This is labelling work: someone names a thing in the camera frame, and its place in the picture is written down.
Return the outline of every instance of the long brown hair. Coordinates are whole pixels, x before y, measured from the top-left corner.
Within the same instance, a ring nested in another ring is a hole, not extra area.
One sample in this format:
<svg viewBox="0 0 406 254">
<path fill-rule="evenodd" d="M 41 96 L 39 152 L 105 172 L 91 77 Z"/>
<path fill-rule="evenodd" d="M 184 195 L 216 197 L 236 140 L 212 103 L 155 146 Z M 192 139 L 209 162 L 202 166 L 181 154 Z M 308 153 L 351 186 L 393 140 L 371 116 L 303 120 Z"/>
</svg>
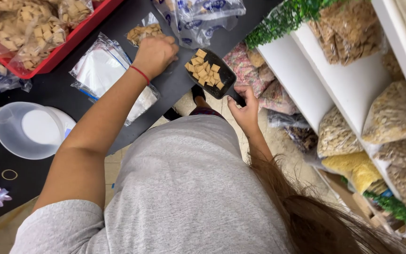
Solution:
<svg viewBox="0 0 406 254">
<path fill-rule="evenodd" d="M 294 254 L 403 254 L 406 246 L 384 231 L 320 199 L 311 189 L 291 183 L 277 156 L 265 161 L 250 155 L 256 174 L 282 217 Z"/>
</svg>

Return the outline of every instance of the gray t-shirt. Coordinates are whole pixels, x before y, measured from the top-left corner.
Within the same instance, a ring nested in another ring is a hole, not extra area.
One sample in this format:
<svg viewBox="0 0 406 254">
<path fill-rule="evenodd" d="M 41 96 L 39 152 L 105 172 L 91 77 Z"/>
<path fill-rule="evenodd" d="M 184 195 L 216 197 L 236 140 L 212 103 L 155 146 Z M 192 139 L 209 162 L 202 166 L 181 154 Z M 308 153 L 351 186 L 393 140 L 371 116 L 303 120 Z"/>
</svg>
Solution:
<svg viewBox="0 0 406 254">
<path fill-rule="evenodd" d="M 85 200 L 38 209 L 10 253 L 288 253 L 278 213 L 243 162 L 234 129 L 217 116 L 144 133 L 114 193 L 104 213 Z"/>
</svg>

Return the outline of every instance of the tiled floor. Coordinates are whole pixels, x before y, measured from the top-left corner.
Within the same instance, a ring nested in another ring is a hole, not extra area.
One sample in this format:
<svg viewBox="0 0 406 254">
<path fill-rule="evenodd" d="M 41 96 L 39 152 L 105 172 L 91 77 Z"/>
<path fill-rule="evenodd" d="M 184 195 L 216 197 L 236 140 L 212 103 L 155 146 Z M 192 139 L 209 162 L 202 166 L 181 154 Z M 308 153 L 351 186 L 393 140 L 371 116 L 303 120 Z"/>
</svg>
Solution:
<svg viewBox="0 0 406 254">
<path fill-rule="evenodd" d="M 206 98 L 211 107 L 220 112 L 223 117 L 233 125 L 238 134 L 241 151 L 245 159 L 248 151 L 248 142 L 226 105 L 226 97 L 223 98 L 223 100 L 217 100 L 207 94 Z M 195 104 L 192 101 L 192 95 L 190 93 L 184 95 L 183 98 L 176 103 L 175 107 L 181 115 L 188 115 L 195 108 Z M 294 143 L 292 143 L 287 134 L 282 129 L 267 126 L 265 109 L 260 110 L 258 118 L 259 127 L 261 128 L 272 153 L 282 155 L 282 168 L 286 171 L 287 175 L 303 184 L 313 185 L 322 198 L 330 202 L 336 202 L 334 194 L 329 191 L 329 188 L 324 184 L 322 179 L 320 179 L 319 175 L 317 175 L 310 166 L 303 162 L 302 154 L 296 149 Z M 166 122 L 167 120 L 161 117 L 152 127 Z M 117 174 L 120 171 L 120 162 L 128 147 L 117 151 L 105 159 L 106 205 L 110 202 L 114 194 L 111 186 L 112 183 L 115 182 Z M 29 215 L 30 210 L 31 208 L 22 212 L 7 227 L 0 230 L 0 254 L 7 254 L 10 251 L 10 247 L 15 239 L 16 229 Z"/>
</svg>

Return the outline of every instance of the red string bracelet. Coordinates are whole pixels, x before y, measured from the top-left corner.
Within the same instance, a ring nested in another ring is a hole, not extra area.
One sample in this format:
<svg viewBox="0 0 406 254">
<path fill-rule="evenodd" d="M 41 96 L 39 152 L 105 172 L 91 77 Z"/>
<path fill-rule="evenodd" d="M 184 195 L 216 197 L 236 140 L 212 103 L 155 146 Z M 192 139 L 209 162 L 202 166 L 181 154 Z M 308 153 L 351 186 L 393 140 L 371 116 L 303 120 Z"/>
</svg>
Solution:
<svg viewBox="0 0 406 254">
<path fill-rule="evenodd" d="M 150 84 L 150 80 L 148 79 L 147 75 L 145 75 L 143 72 L 141 72 L 139 69 L 137 69 L 134 66 L 130 66 L 131 68 L 135 69 L 138 73 L 140 73 L 142 76 L 144 76 L 144 78 L 147 80 L 147 85 Z"/>
</svg>

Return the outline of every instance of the hand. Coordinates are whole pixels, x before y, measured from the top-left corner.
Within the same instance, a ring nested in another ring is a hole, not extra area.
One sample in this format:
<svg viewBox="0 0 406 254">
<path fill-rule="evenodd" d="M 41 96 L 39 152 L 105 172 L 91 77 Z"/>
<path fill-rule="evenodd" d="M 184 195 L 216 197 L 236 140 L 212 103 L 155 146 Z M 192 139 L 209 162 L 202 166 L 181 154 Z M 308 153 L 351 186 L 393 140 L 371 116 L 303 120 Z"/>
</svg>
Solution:
<svg viewBox="0 0 406 254">
<path fill-rule="evenodd" d="M 258 99 L 253 93 L 253 88 L 249 85 L 238 85 L 234 90 L 245 99 L 247 104 L 245 107 L 238 108 L 234 99 L 228 96 L 228 108 L 236 123 L 247 137 L 261 132 L 258 125 Z"/>
<path fill-rule="evenodd" d="M 178 60 L 176 54 L 179 47 L 175 38 L 159 34 L 144 38 L 139 45 L 136 58 L 132 66 L 143 72 L 152 80 L 161 74 L 172 61 Z"/>
</svg>

